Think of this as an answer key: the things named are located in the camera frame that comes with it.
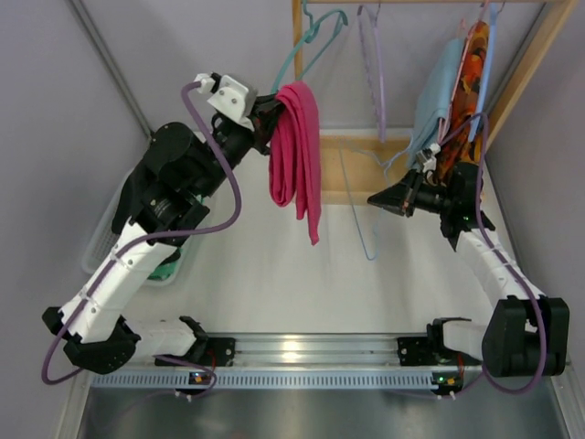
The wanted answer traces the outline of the pink trousers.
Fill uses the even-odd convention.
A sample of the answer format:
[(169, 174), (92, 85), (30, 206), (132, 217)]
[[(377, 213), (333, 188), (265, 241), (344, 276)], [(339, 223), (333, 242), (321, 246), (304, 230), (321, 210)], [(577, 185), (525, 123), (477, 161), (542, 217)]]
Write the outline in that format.
[(269, 191), (284, 208), (295, 205), (296, 218), (307, 221), (312, 245), (319, 240), (322, 176), (319, 110), (310, 87), (298, 80), (276, 94), (284, 106), (271, 139)]

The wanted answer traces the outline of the black trousers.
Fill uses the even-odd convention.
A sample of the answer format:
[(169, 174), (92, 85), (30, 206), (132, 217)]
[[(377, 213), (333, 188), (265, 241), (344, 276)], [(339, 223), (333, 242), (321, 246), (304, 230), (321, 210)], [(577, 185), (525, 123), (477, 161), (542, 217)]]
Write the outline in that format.
[(111, 231), (120, 235), (128, 220), (144, 223), (145, 207), (144, 193), (150, 186), (150, 177), (146, 167), (139, 163), (126, 178), (115, 211)]

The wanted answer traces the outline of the lilac hanger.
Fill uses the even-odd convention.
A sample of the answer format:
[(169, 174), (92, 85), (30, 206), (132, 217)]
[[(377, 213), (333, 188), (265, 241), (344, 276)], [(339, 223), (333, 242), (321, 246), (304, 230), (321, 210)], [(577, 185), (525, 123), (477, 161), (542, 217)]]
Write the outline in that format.
[(385, 75), (382, 59), (381, 38), (378, 16), (381, 3), (376, 9), (360, 4), (357, 13), (358, 35), (361, 56), (364, 63), (367, 86), (373, 106), (378, 140), (385, 143), (387, 139), (387, 107), (385, 101)]

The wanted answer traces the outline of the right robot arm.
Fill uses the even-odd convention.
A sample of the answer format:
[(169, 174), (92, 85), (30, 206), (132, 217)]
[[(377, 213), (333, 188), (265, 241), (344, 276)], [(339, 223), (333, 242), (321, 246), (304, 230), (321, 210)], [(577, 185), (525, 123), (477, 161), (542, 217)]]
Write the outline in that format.
[(444, 317), (428, 326), (441, 350), (477, 359), (497, 378), (528, 377), (537, 371), (560, 375), (566, 366), (569, 307), (530, 283), (503, 248), (495, 225), (480, 208), (479, 171), (475, 164), (459, 162), (448, 185), (434, 187), (423, 173), (411, 169), (367, 202), (401, 217), (417, 209), (437, 214), (441, 234), (488, 297), (493, 312), (486, 324)]

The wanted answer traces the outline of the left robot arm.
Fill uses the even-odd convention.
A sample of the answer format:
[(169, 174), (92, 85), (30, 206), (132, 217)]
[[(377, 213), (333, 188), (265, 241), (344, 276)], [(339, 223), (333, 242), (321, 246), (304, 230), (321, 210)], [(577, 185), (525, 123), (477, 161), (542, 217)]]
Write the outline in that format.
[(144, 325), (122, 312), (159, 266), (180, 258), (189, 232), (202, 231), (210, 212), (204, 201), (226, 178), (210, 144), (186, 124), (171, 122), (154, 132), (122, 187), (111, 225), (118, 240), (110, 254), (71, 301), (42, 316), (64, 340), (74, 366), (105, 375), (133, 359), (169, 365), (205, 356), (208, 335), (194, 318)]

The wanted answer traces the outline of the green trousers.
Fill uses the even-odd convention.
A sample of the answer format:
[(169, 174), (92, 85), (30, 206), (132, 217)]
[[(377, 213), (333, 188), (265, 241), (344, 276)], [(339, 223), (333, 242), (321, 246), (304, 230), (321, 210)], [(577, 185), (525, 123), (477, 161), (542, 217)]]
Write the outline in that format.
[(149, 275), (148, 279), (155, 282), (165, 281), (175, 273), (178, 264), (181, 262), (181, 257), (182, 249), (177, 248), (173, 254), (163, 260), (156, 267), (156, 269)]

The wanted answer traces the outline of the teal hanger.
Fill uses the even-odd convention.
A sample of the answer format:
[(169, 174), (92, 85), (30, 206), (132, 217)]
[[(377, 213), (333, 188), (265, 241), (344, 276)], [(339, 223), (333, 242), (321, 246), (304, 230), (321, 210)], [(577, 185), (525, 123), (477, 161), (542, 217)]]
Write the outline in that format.
[[(320, 16), (316, 16), (309, 4), (311, 1), (292, 1), (293, 47), (276, 74), (271, 86), (271, 94), (275, 94), (282, 88), (289, 69), (292, 69), (294, 80), (303, 80), (314, 64), (349, 26), (348, 15), (341, 8), (332, 8)], [(320, 37), (322, 26), (330, 20), (335, 21), (333, 30), (329, 38), (324, 40)], [(323, 45), (311, 59), (305, 60), (303, 51), (314, 42), (323, 42)]]

